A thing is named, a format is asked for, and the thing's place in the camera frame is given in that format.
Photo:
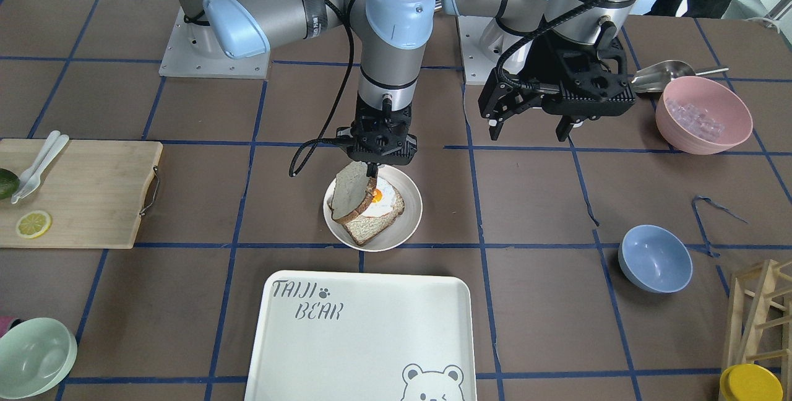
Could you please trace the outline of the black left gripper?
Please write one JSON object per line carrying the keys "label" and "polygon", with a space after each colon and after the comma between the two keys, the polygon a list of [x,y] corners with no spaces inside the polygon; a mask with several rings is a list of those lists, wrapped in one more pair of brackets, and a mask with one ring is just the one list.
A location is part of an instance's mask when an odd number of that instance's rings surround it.
{"label": "black left gripper", "polygon": [[488,119],[489,138],[497,141],[506,120],[531,107],[562,116],[556,127],[565,142],[582,118],[621,116],[636,102],[627,76],[627,55],[619,37],[593,45],[566,40],[553,31],[532,41],[523,68],[509,74],[532,88],[512,88],[491,73],[478,99]]}

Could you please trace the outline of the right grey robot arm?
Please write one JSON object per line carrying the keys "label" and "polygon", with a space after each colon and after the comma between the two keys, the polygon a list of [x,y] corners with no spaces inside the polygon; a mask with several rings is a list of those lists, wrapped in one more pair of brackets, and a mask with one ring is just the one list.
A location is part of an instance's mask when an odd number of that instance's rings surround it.
{"label": "right grey robot arm", "polygon": [[435,0],[179,0],[184,24],[208,39],[210,52],[250,59],[274,48],[320,37],[342,26],[349,48],[359,40],[355,118],[334,138],[320,133],[302,149],[336,145],[367,165],[406,166],[418,152],[411,135],[413,96]]}

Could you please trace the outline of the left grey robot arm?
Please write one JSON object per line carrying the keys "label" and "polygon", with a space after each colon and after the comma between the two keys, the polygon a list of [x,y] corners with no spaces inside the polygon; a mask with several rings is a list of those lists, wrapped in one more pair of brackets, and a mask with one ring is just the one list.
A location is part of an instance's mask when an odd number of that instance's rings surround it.
{"label": "left grey robot arm", "polygon": [[507,119],[540,108],[565,141],[585,120],[622,116],[636,101],[618,34],[636,0],[442,0],[450,15],[489,19],[493,61],[478,100],[497,140]]}

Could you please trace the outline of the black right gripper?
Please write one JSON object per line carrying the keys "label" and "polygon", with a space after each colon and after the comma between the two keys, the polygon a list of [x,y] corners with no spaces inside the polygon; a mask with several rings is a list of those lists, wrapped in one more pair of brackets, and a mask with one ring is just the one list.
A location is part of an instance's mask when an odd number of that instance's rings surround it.
{"label": "black right gripper", "polygon": [[369,105],[358,105],[350,126],[338,127],[337,138],[349,158],[367,164],[366,175],[376,180],[379,164],[406,166],[418,152],[418,139],[410,135],[412,106],[391,111],[389,117]]}

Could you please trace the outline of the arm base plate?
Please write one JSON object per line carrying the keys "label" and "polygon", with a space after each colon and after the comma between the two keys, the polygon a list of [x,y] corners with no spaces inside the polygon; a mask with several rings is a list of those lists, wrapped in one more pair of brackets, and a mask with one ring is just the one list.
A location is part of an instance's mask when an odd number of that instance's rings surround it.
{"label": "arm base plate", "polygon": [[162,77],[182,79],[265,80],[269,66],[268,53],[230,59],[212,29],[184,22],[184,12],[179,9],[158,71]]}
{"label": "arm base plate", "polygon": [[457,23],[465,83],[484,85],[501,55],[522,35],[507,32],[494,17],[459,15]]}

